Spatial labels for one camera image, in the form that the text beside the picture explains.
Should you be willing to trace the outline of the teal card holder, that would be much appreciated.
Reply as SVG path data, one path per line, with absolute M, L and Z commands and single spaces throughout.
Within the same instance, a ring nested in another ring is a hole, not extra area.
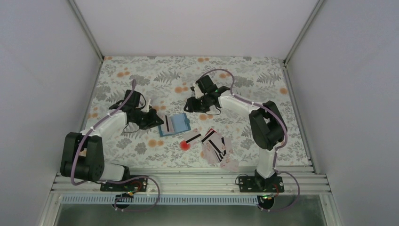
M 179 134 L 179 133 L 183 133 L 183 132 L 187 132 L 191 130 L 191 126 L 190 126 L 190 120 L 188 119 L 186 113 L 179 113 L 179 114 L 175 114 L 169 117 L 171 118 L 172 122 L 173 122 L 173 126 L 174 126 L 174 133 L 166 133 L 163 129 L 164 126 L 164 116 L 165 115 L 160 115 L 160 118 L 163 120 L 163 124 L 158 126 L 159 129 L 159 134 L 160 137 L 166 137 L 166 136 L 172 136 L 175 134 Z

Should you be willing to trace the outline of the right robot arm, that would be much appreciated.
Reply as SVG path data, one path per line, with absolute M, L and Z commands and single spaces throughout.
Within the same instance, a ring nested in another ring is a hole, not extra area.
M 211 106 L 215 106 L 238 113 L 249 120 L 253 140 L 260 148 L 255 186 L 261 192 L 269 190 L 276 173 L 273 149 L 287 137 L 287 127 L 276 103 L 251 101 L 234 94 L 226 86 L 216 86 L 208 75 L 198 79 L 190 89 L 192 96 L 184 106 L 186 112 L 205 113 Z

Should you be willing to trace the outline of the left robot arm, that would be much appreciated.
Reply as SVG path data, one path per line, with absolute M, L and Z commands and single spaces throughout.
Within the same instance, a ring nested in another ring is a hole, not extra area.
M 129 123 L 136 124 L 141 130 L 164 123 L 149 102 L 145 101 L 140 106 L 141 97 L 140 92 L 127 90 L 124 98 L 110 106 L 107 114 L 94 126 L 68 133 L 64 140 L 61 175 L 69 177 L 73 185 L 85 181 L 112 181 L 118 190 L 128 189 L 131 184 L 128 168 L 106 163 L 103 144 Z

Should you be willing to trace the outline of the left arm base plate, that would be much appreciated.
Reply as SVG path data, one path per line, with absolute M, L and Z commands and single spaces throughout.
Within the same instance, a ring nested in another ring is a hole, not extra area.
M 123 184 L 116 184 L 106 182 L 101 184 L 100 191 L 102 192 L 146 192 L 148 184 L 148 178 L 138 178 L 135 180 L 128 181 Z

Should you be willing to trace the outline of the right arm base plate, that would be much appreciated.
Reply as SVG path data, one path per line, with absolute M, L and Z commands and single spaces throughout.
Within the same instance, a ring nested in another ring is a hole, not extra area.
M 267 179 L 264 185 L 258 185 L 254 176 L 238 176 L 237 184 L 241 193 L 284 193 L 282 177 Z

